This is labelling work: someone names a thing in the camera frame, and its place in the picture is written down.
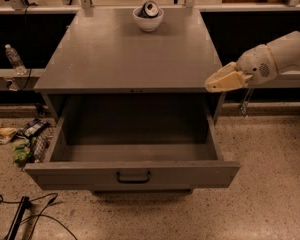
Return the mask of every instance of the bowl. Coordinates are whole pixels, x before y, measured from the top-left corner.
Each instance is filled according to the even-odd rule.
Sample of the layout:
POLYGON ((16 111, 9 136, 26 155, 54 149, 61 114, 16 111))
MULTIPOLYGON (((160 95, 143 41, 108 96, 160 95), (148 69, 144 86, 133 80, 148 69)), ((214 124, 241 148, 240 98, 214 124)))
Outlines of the bowl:
POLYGON ((143 31, 145 32, 151 32, 157 29, 157 27, 159 27, 163 15, 164 15, 164 11, 159 8, 159 13, 157 17, 154 18, 142 18, 139 17, 139 13, 140 10, 142 10, 142 7, 136 8, 133 10, 133 18, 134 21, 136 22, 136 24, 139 26, 139 28, 141 28, 143 31))

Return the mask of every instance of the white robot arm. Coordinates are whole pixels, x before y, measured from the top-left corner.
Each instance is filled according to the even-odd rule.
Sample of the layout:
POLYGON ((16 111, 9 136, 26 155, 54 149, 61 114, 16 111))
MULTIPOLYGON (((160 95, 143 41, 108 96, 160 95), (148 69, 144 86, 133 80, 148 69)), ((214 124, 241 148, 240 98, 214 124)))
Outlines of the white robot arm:
POLYGON ((206 80, 209 92, 224 92, 259 85, 287 71, 300 71, 300 32, 258 45, 206 80))

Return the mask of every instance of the speckled floor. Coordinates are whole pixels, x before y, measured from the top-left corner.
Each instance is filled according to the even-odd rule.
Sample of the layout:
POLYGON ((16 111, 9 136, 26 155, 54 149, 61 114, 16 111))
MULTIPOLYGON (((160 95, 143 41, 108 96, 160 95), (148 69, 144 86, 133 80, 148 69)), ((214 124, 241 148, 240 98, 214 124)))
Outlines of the speckled floor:
MULTIPOLYGON (((33 119, 0 116, 0 124, 21 127, 33 119)), ((300 116, 267 113, 247 118, 224 113, 216 126, 226 160, 241 168, 227 189, 192 194, 102 194, 57 191, 43 214, 62 222, 77 239, 298 239, 300 240, 300 116)), ((46 195, 12 163, 10 145, 0 146, 0 193, 5 201, 46 195)), ((24 218, 50 200, 38 200, 24 218)), ((0 239, 9 230, 16 204, 0 205, 0 239)), ((17 239, 28 239, 32 224, 17 239)), ((56 221, 41 217, 36 239, 74 239, 56 221)))

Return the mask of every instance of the cable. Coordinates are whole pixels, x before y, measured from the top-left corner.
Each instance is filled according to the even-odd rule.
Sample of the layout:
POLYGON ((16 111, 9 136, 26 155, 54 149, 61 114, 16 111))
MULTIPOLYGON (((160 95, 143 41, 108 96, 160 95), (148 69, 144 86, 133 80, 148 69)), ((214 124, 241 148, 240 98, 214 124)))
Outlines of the cable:
POLYGON ((34 223, 34 225, 33 225, 33 227, 32 227, 32 230, 31 230, 31 233, 30 233, 30 236, 29 236, 28 240, 31 240, 31 239, 32 239, 32 235, 33 235, 34 230, 35 230, 35 228, 36 228, 36 226, 37 226, 37 223, 38 223, 38 220, 39 220, 40 216, 42 215, 42 213, 44 212, 44 210, 47 209, 47 208, 54 202, 54 200, 56 200, 56 198, 57 198, 57 196, 51 198, 51 199, 49 200, 49 202, 46 204, 46 206, 43 207, 43 209, 42 209, 41 212, 39 213, 39 215, 38 215, 38 217, 37 217, 37 219, 36 219, 36 221, 35 221, 35 223, 34 223))
MULTIPOLYGON (((47 194, 47 195, 44 195, 44 196, 40 196, 40 197, 37 197, 35 199, 31 199, 29 200, 29 202, 34 202, 34 201, 37 201, 37 200, 40 200, 40 199, 43 199, 43 198, 46 198, 48 196, 54 196, 52 199, 56 199, 58 197, 58 194, 57 193, 50 193, 50 194, 47 194)), ((0 194, 0 205, 1 204, 20 204, 20 202, 9 202, 9 201, 4 201, 3 199, 3 196, 0 194)))
POLYGON ((54 220, 55 222, 59 223, 59 225, 61 225, 65 230, 67 230, 72 236, 74 239, 78 240, 78 238, 70 231, 70 229, 68 229, 65 225, 63 225, 59 220, 57 220, 56 218, 53 218, 52 216, 49 216, 49 215, 45 215, 45 214, 37 214, 37 215, 32 215, 32 216, 29 216, 28 218, 25 218, 24 220, 22 220, 21 224, 24 224, 26 222, 28 222, 29 220, 32 220, 34 219, 35 217, 46 217, 46 218, 49 218, 51 220, 54 220))
MULTIPOLYGON (((64 229, 66 229, 66 230, 73 236, 74 239, 77 240, 76 236, 75 236, 75 235, 74 235, 74 234, 73 234, 73 233, 72 233, 65 225, 63 225, 59 220, 57 220, 57 219, 55 219, 55 218, 53 218, 53 217, 51 217, 51 216, 49 216, 49 215, 42 214, 42 213, 45 211, 45 209, 47 209, 49 206, 51 206, 51 205, 53 204, 53 202, 57 199, 58 193, 50 193, 50 194, 47 194, 47 195, 44 195, 44 196, 40 196, 40 197, 37 197, 37 198, 34 198, 34 199, 29 200, 29 202, 38 201, 38 200, 40 200, 40 199, 43 199, 43 198, 46 198, 46 197, 49 197, 49 196, 53 196, 53 197, 48 201, 48 203, 45 205, 45 207, 43 207, 43 209, 40 211, 39 214, 29 216, 28 218, 25 218, 24 220, 22 220, 21 223, 20 223, 20 225, 22 225, 22 224, 26 223, 27 221, 29 221, 29 220, 31 220, 31 219, 37 218, 36 221, 35 221, 35 223, 34 223, 34 225, 33 225, 33 227, 32 227, 32 230, 31 230, 31 233, 30 233, 30 236, 29 236, 28 240, 32 239, 34 230, 35 230, 35 228, 36 228, 36 225, 37 225, 38 220, 39 220, 40 217, 47 217, 47 218, 49 218, 49 219, 52 219, 52 220, 56 221, 56 222, 59 223, 64 229)), ((3 196, 0 194, 0 205, 1 205, 1 204, 20 204, 20 203, 21 203, 21 202, 4 201, 3 196)))
POLYGON ((30 80, 30 77, 31 77, 31 72, 32 72, 32 68, 30 68, 30 70, 29 70, 29 75, 28 75, 26 83, 24 84, 24 86, 19 91, 23 91, 27 87, 27 85, 29 83, 29 80, 30 80))
POLYGON ((27 5, 27 7, 24 11, 24 25, 25 25, 26 29, 29 28, 28 22, 27 22, 27 12, 28 12, 28 9, 29 9, 30 6, 38 6, 38 5, 36 3, 31 3, 31 4, 27 5))

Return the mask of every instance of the table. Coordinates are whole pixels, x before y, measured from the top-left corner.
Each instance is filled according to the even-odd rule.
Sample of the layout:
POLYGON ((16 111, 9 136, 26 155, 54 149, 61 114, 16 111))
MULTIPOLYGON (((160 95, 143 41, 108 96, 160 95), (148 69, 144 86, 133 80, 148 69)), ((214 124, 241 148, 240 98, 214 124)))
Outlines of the table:
POLYGON ((151 33, 132 11, 77 13, 35 86, 55 136, 25 170, 43 189, 228 187, 240 165, 223 160, 214 134, 204 83, 221 63, 199 10, 164 8, 151 33))

